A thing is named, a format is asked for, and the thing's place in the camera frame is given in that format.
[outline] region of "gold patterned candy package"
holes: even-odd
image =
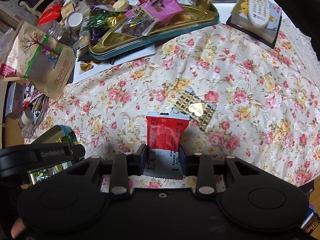
[[[205,131],[216,108],[216,104],[203,101],[195,95],[190,87],[187,87],[179,91],[172,110],[176,113],[188,114],[198,123],[200,130]]]

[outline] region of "book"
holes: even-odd
[[[252,36],[273,49],[280,28],[282,8],[271,1],[269,1],[269,6],[269,23],[264,28],[257,28],[252,25],[248,17],[249,0],[238,0],[227,20],[227,25]]]

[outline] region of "remote control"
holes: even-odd
[[[269,0],[249,0],[249,19],[257,28],[265,27],[270,18]]]

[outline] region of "cardboard box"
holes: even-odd
[[[15,82],[11,84],[5,108],[5,117],[17,119],[22,116],[22,104],[25,87]]]

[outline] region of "white bottle cap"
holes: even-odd
[[[66,18],[66,25],[69,26],[73,31],[77,31],[81,27],[83,16],[80,12],[74,11],[69,13]]]
[[[33,118],[33,114],[30,108],[27,108],[22,116],[21,116],[21,121],[23,122],[24,125],[28,126],[30,124],[33,123],[34,118]]]

